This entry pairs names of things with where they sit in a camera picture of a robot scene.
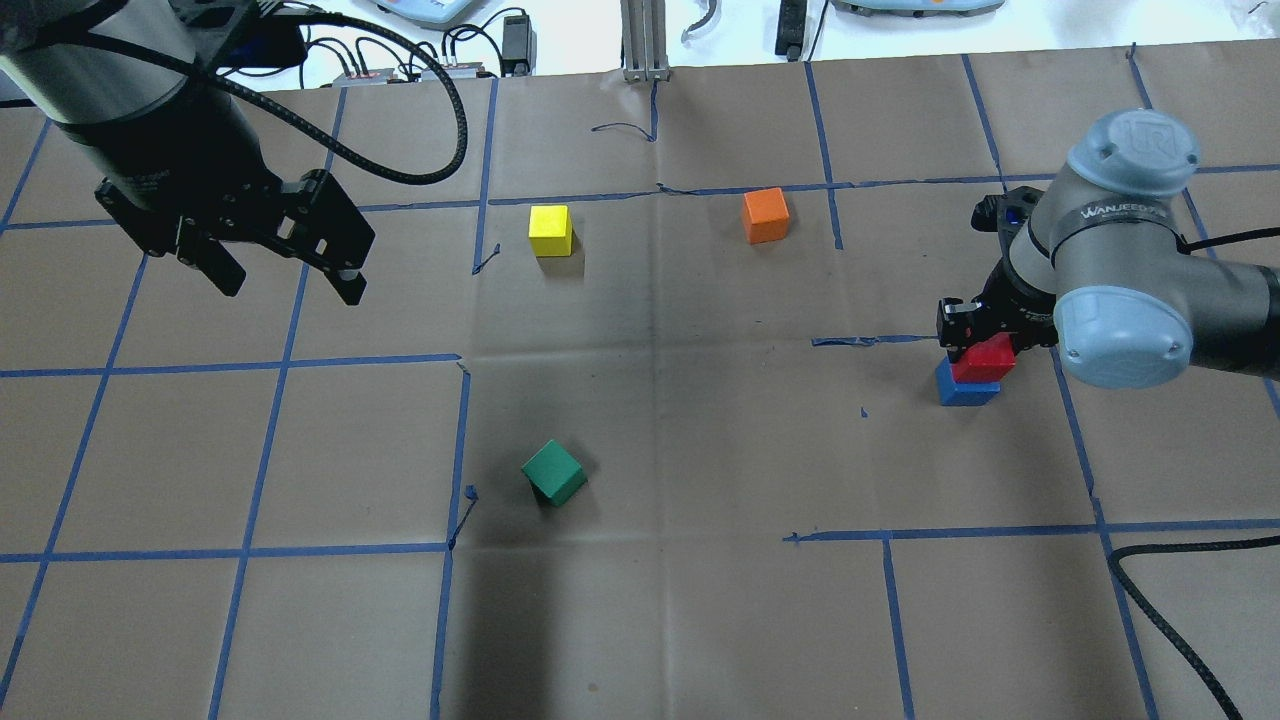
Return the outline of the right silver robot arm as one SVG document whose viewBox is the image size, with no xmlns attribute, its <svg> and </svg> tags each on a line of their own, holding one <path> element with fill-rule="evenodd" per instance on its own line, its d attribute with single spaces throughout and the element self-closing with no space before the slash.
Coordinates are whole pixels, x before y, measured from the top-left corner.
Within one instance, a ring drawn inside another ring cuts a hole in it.
<svg viewBox="0 0 1280 720">
<path fill-rule="evenodd" d="M 1167 383 L 1189 366 L 1277 378 L 1272 266 L 1198 255 L 1171 208 L 1201 164 L 1196 135 L 1151 109 L 1101 117 L 1047 190 L 983 197 L 972 228 L 1000 260 L 970 300 L 940 300 L 936 329 L 959 363 L 1006 334 L 1012 351 L 1056 347 L 1078 380 L 1107 389 Z"/>
</svg>

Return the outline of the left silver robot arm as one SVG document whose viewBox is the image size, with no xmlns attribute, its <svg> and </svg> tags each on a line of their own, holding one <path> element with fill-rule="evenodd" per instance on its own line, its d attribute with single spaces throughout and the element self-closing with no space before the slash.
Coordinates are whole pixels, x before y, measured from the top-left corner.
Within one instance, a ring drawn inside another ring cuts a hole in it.
<svg viewBox="0 0 1280 720">
<path fill-rule="evenodd" d="M 152 50 L 201 70 L 163 1 L 5 1 L 3 72 L 102 173 L 95 196 L 151 258 L 175 256 L 224 295 L 246 273 L 229 243 L 255 243 L 320 270 L 340 299 L 364 296 L 371 225 L 328 170 L 285 182 L 225 91 L 120 53 Z"/>
</svg>

